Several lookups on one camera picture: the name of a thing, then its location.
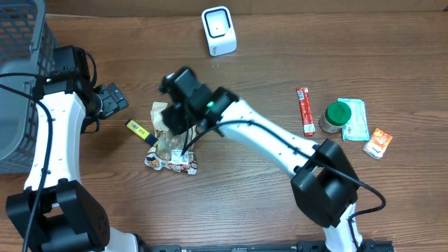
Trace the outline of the yellow highlighter marker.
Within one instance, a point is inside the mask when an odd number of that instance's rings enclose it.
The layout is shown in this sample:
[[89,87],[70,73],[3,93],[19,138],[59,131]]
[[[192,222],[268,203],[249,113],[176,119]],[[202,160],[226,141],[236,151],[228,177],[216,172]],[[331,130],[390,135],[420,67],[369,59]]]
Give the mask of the yellow highlighter marker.
[[151,146],[158,145],[158,139],[134,120],[128,120],[125,125],[129,130],[142,138],[147,144]]

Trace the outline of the brown snack bag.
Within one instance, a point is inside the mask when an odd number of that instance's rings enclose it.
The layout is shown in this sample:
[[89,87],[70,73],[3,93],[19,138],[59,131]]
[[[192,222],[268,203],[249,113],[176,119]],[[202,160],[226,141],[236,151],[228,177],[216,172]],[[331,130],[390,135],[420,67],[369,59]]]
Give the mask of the brown snack bag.
[[158,143],[152,146],[145,157],[145,164],[154,170],[170,169],[175,172],[196,175],[197,159],[194,146],[182,155],[185,143],[193,140],[197,135],[197,126],[188,130],[188,141],[186,133],[174,136],[169,128],[162,121],[162,110],[166,109],[168,103],[154,102],[150,112],[155,137]]

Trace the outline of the teal wet wipes pack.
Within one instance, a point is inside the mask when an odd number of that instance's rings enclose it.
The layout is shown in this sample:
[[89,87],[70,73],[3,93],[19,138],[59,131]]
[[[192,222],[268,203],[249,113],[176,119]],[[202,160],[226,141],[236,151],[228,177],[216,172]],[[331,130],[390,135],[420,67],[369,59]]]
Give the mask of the teal wet wipes pack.
[[368,141],[370,139],[365,102],[361,99],[339,98],[351,109],[351,118],[342,128],[343,141]]

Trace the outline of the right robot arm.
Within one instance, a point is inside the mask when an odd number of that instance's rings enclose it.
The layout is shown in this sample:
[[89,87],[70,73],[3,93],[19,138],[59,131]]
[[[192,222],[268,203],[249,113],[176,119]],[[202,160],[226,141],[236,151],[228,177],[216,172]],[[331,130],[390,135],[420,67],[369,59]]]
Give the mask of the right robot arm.
[[298,208],[323,228],[328,251],[361,251],[354,218],[358,177],[337,143],[290,133],[230,90],[211,90],[187,66],[165,76],[159,90],[173,101],[162,119],[175,135],[199,126],[252,148],[290,179]]

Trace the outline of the orange tissue pack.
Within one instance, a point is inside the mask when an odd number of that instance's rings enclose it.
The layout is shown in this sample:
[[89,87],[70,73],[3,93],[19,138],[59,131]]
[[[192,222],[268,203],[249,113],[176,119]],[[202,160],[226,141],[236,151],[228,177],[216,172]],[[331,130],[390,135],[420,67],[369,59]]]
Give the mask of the orange tissue pack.
[[372,133],[370,140],[367,141],[363,147],[363,151],[366,152],[370,157],[380,160],[383,158],[388,145],[392,140],[390,134],[385,133],[385,131],[376,128]]

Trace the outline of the green lid jar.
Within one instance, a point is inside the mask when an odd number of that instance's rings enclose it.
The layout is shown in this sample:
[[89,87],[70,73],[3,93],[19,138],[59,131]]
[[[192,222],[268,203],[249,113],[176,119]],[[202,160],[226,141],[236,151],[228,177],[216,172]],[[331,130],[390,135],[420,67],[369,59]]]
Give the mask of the green lid jar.
[[351,108],[344,102],[335,101],[330,104],[319,118],[319,126],[327,133],[336,133],[348,123]]

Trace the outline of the red chocolate bar wrapper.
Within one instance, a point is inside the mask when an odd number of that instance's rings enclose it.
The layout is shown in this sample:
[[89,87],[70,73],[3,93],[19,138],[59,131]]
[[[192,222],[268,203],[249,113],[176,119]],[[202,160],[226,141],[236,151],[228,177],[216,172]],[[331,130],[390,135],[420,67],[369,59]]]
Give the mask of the red chocolate bar wrapper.
[[299,87],[296,89],[296,92],[302,117],[303,132],[306,137],[311,137],[315,134],[316,128],[309,103],[309,91],[307,87]]

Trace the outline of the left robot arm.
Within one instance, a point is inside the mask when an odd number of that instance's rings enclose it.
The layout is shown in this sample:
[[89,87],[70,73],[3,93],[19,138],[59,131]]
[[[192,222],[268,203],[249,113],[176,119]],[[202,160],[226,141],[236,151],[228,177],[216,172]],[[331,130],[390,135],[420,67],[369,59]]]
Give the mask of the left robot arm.
[[83,187],[79,168],[81,134],[128,103],[115,84],[96,84],[89,52],[70,45],[55,49],[53,57],[53,71],[32,74],[31,93],[1,86],[29,100],[38,116],[24,190],[6,200],[6,213],[23,238],[22,250],[145,251],[140,236],[110,226],[104,207]]

